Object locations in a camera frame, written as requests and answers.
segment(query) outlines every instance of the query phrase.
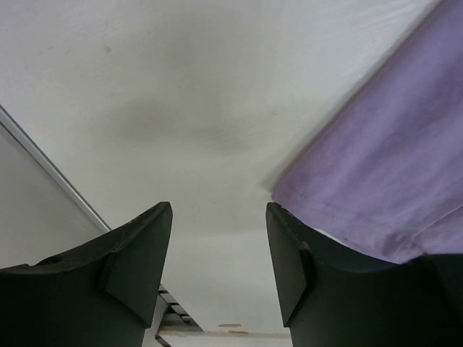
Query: metal strip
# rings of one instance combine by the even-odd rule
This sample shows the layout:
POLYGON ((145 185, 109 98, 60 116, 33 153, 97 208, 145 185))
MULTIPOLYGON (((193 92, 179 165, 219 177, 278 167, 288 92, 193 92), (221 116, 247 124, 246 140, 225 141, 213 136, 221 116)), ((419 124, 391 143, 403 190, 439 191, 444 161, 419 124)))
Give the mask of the metal strip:
POLYGON ((61 171, 51 162, 44 152, 26 134, 22 127, 0 105, 0 123, 24 147, 43 170, 63 189, 72 201, 84 212, 102 233, 110 231, 109 225, 100 217, 85 198, 74 188, 61 171))

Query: purple cloth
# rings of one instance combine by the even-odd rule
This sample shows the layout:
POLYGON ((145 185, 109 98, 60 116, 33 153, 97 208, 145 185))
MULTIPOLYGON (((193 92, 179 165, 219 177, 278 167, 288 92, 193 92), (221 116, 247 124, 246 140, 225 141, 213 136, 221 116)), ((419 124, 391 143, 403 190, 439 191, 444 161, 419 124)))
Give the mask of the purple cloth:
POLYGON ((273 200, 380 259, 463 252, 463 0, 437 7, 273 200))

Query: white tabletop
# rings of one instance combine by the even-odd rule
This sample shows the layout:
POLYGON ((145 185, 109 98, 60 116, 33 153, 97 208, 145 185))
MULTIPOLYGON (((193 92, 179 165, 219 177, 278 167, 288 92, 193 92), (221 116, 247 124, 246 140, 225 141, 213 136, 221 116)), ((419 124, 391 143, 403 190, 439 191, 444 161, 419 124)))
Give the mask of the white tabletop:
POLYGON ((284 333, 269 191, 436 1, 5 0, 0 103, 111 226, 172 203, 202 328, 284 333))

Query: table surface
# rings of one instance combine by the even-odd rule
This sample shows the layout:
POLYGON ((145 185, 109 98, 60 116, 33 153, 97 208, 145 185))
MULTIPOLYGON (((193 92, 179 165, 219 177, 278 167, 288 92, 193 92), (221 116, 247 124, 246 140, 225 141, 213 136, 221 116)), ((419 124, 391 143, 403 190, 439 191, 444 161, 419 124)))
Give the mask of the table surface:
POLYGON ((285 333, 271 187, 436 2, 5 0, 0 102, 111 226, 172 203, 203 329, 285 333))

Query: purple towel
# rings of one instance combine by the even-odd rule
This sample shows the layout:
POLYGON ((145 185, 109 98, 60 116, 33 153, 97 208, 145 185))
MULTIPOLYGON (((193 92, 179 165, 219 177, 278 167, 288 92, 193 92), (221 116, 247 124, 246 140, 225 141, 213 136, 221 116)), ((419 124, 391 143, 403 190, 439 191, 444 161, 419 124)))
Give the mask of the purple towel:
POLYGON ((463 0, 438 6, 273 199, 380 259, 463 252, 463 0))

